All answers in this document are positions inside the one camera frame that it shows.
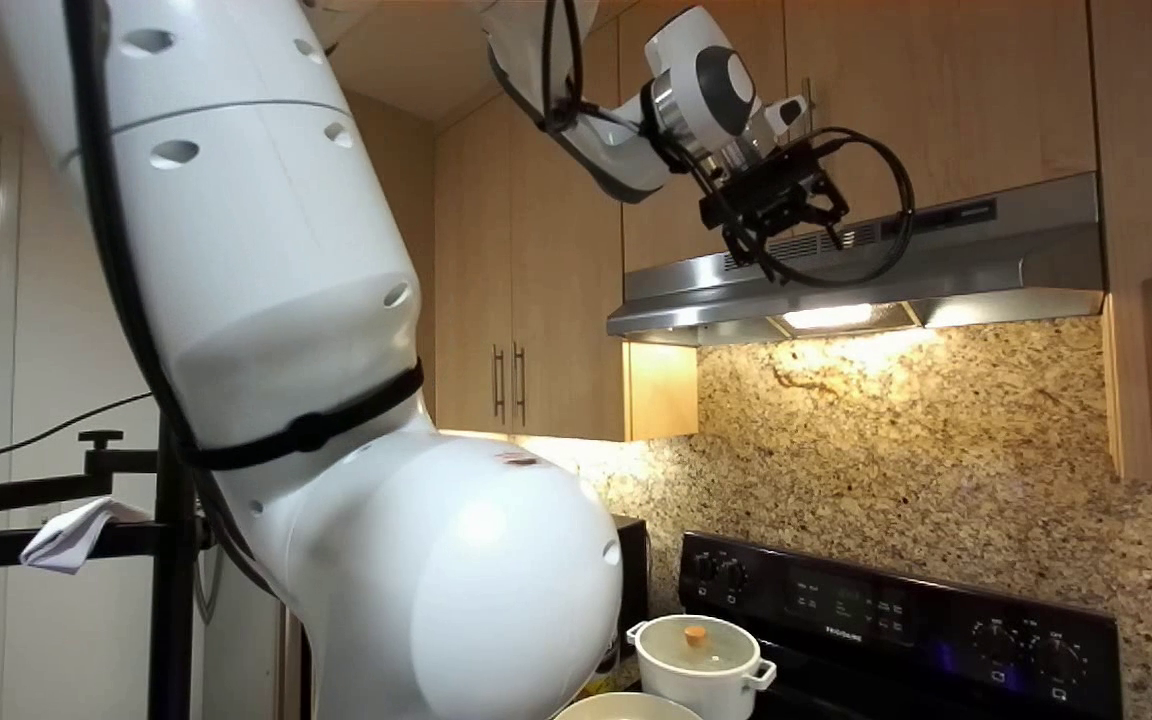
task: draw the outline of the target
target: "granite backsplash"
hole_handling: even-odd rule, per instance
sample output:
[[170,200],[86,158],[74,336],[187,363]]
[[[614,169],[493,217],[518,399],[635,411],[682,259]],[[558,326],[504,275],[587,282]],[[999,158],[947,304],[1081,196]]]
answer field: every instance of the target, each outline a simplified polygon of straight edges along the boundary
[[1116,482],[1101,322],[700,353],[700,433],[546,446],[653,531],[672,607],[685,531],[1081,605],[1122,622],[1152,720],[1152,483]]

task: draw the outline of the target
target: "stove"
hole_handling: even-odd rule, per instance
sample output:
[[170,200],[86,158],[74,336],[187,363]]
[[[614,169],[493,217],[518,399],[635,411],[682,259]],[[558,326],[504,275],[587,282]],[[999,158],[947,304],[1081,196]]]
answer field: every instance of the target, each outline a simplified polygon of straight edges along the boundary
[[1122,720],[1122,642],[1098,611],[685,535],[682,599],[775,662],[758,720]]

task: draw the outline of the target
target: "range hood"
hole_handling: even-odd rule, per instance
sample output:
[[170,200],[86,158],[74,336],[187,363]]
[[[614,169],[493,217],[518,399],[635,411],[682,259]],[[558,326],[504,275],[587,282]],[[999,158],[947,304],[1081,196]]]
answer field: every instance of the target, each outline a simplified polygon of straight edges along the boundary
[[[896,244],[894,220],[782,239],[772,256],[815,275],[858,275]],[[851,289],[772,283],[727,254],[625,275],[609,332],[642,343],[760,343],[820,336],[810,311],[861,311],[858,328],[954,328],[1050,315],[1098,315],[1105,304],[1105,244],[1098,174],[1010,187],[917,213],[910,256]]]

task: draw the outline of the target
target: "paper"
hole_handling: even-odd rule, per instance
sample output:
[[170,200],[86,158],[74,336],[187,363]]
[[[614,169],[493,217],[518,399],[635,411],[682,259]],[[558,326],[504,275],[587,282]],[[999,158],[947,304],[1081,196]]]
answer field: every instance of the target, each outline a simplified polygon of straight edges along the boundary
[[150,516],[133,512],[128,503],[116,503],[114,497],[100,497],[94,503],[54,516],[25,543],[19,564],[74,578],[88,564],[107,522],[128,525],[128,522],[150,522]]

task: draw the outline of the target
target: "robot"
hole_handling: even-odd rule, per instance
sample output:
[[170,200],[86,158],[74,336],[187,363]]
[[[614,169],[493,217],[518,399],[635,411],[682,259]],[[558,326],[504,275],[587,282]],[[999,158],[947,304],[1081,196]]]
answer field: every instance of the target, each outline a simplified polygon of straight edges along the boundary
[[[805,112],[758,99],[705,7],[600,112],[579,95],[595,0],[468,5],[499,85],[616,200],[672,174],[758,179]],[[212,477],[209,516],[308,634],[318,714],[570,704],[616,634],[616,530],[570,473],[433,427],[420,282],[301,5],[0,0],[0,32],[160,411]],[[775,179],[795,204],[810,185]]]

